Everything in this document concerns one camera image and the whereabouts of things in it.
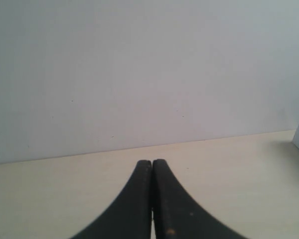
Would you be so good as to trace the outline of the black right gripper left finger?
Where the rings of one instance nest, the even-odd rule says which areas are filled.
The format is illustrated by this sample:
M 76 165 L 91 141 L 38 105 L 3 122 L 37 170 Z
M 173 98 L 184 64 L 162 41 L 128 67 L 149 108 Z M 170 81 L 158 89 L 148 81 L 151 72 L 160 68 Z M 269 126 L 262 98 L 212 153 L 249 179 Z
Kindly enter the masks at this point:
M 126 185 L 75 239 L 149 239 L 151 236 L 151 171 L 149 160 L 136 163 Z

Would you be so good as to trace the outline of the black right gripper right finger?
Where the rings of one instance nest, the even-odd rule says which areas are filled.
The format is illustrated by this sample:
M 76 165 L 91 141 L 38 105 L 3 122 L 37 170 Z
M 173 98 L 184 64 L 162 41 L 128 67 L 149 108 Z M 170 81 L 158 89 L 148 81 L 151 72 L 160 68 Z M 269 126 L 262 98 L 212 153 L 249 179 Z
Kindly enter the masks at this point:
M 164 159 L 153 161 L 153 219 L 157 239 L 243 239 L 204 210 Z

